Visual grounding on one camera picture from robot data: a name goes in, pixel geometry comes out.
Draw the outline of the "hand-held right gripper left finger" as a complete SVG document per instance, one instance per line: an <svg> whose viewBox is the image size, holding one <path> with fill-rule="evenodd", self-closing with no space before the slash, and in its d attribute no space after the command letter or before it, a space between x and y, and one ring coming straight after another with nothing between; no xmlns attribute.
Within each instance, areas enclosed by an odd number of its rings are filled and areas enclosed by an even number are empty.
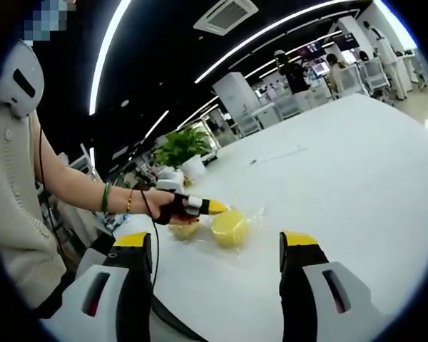
<svg viewBox="0 0 428 342"><path fill-rule="evenodd" d="M151 235L102 234L85 252L60 308L42 325L57 341L149 341Z"/></svg>

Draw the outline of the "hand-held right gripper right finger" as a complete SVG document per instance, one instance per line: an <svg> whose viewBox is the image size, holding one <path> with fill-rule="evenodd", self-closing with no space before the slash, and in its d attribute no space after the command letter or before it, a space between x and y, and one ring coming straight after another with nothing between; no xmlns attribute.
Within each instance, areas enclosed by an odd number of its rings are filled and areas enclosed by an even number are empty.
<svg viewBox="0 0 428 342"><path fill-rule="evenodd" d="M373 341L389 322L370 288L309 234L280 233L280 274L284 341Z"/></svg>

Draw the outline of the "person's left hand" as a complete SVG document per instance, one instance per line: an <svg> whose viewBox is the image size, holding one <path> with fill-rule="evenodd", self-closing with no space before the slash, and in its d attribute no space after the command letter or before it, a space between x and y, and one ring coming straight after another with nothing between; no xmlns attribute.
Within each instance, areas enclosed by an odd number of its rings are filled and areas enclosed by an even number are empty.
<svg viewBox="0 0 428 342"><path fill-rule="evenodd" d="M188 214L184 207L183 195L163 190L149 189L141 192L147 213L157 224L192 224L199 221L199 216Z"/></svg>

